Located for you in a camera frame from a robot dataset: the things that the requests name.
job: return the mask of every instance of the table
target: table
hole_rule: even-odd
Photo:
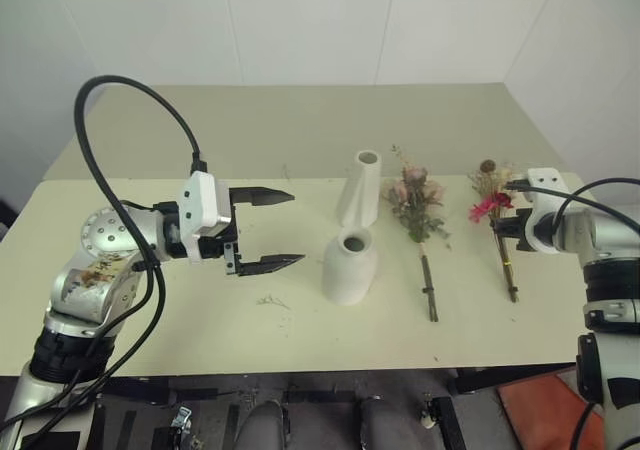
[[[584,332],[584,284],[577,258],[516,252],[520,301],[505,289],[488,225],[469,222],[477,202],[465,176],[434,177],[446,188],[451,249],[428,243],[440,322],[427,316],[417,246],[381,203],[371,228],[380,266],[369,295],[339,307],[322,294],[325,245],[339,231],[334,209],[342,179],[234,180],[264,185],[296,200],[238,206],[243,259],[272,253],[307,257],[280,272],[227,277],[222,261],[167,262],[165,314],[147,343],[117,375],[189,375],[354,369],[525,365],[574,359]],[[570,189],[581,185],[565,174]],[[175,199],[182,180],[112,179],[122,199]],[[0,375],[16,375],[31,357],[53,279],[78,246],[85,218],[105,206],[90,180],[43,182],[0,244]],[[287,308],[259,304],[280,299]],[[153,305],[120,333],[121,355],[150,319]]]

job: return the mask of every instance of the floor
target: floor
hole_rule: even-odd
[[[169,426],[180,405],[193,411],[192,442],[187,448],[231,450],[251,408],[269,399],[289,400],[289,450],[357,450],[354,402],[372,395],[384,397],[406,415],[422,448],[440,450],[444,449],[440,431],[419,424],[420,408],[425,394],[448,395],[446,383],[453,375],[449,370],[390,370],[170,378],[174,397],[206,399],[152,406],[105,396],[105,450],[151,448],[154,430]],[[0,378],[2,414],[15,381]],[[207,389],[207,395],[194,395],[193,389]],[[520,448],[495,391],[456,396],[454,406],[469,450]]]

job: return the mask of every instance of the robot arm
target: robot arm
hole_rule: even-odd
[[[229,189],[213,175],[195,171],[181,190],[179,203],[162,202],[147,209],[125,204],[125,209],[159,261],[189,258],[197,263],[224,257],[227,274],[246,276],[274,272],[303,255],[271,255],[259,262],[242,262],[235,204],[271,205],[293,198],[262,187]],[[90,215],[82,226],[78,250],[54,281],[44,329],[23,369],[7,419],[51,401],[69,386],[74,388],[73,397],[104,372],[124,322],[104,330],[130,309],[143,270],[140,250],[118,214],[105,208]],[[95,350],[87,356],[92,344]],[[76,382],[79,369],[82,376]],[[58,408],[67,405],[69,398],[59,402]],[[56,448],[88,448],[93,415],[89,401],[80,412],[65,418],[56,432],[72,430],[77,441],[68,446],[56,442]],[[47,420],[44,414],[16,422],[3,432],[0,449],[14,449],[19,442],[24,445],[23,437]]]
[[[552,168],[530,169],[514,188],[523,183],[568,193]],[[617,449],[640,429],[639,236],[615,217],[588,208],[567,211],[554,229],[564,199],[534,192],[525,197],[532,208],[498,220],[494,231],[519,239],[519,250],[578,255],[587,284],[585,326],[592,331],[578,340],[578,385],[587,401],[602,405],[606,447]]]

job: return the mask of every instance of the white ceramic vase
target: white ceramic vase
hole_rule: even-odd
[[[381,163],[372,150],[356,153],[336,209],[343,227],[367,228],[378,218]]]
[[[369,291],[377,266],[378,253],[369,231],[345,228],[325,250],[322,290],[338,305],[354,305]]]

